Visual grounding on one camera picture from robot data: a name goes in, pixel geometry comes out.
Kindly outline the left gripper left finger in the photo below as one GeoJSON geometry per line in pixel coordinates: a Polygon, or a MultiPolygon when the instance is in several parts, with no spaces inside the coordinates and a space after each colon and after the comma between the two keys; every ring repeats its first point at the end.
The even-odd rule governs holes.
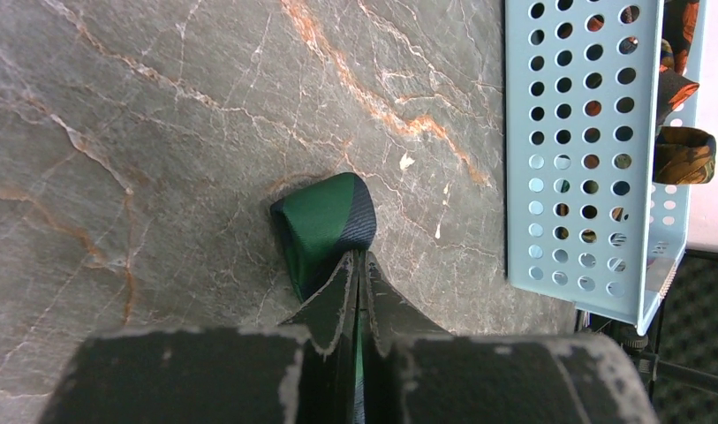
{"type": "Polygon", "coordinates": [[[135,327],[88,337],[43,423],[350,423],[359,255],[275,327],[135,327]]]}

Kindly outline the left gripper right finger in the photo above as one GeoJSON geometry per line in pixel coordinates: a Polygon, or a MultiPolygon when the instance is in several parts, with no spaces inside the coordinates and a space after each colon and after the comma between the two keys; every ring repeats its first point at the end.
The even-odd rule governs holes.
{"type": "Polygon", "coordinates": [[[610,338],[455,336],[362,256],[369,423],[655,423],[634,365],[610,338]]]}

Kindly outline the green navy striped tie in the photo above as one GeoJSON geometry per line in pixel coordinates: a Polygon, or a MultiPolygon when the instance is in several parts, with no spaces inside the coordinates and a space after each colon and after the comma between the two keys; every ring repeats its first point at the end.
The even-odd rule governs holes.
{"type": "Polygon", "coordinates": [[[355,173],[337,174],[276,201],[270,215],[301,304],[284,324],[305,327],[311,342],[298,421],[363,423],[360,267],[376,233],[367,185],[355,173]]]}

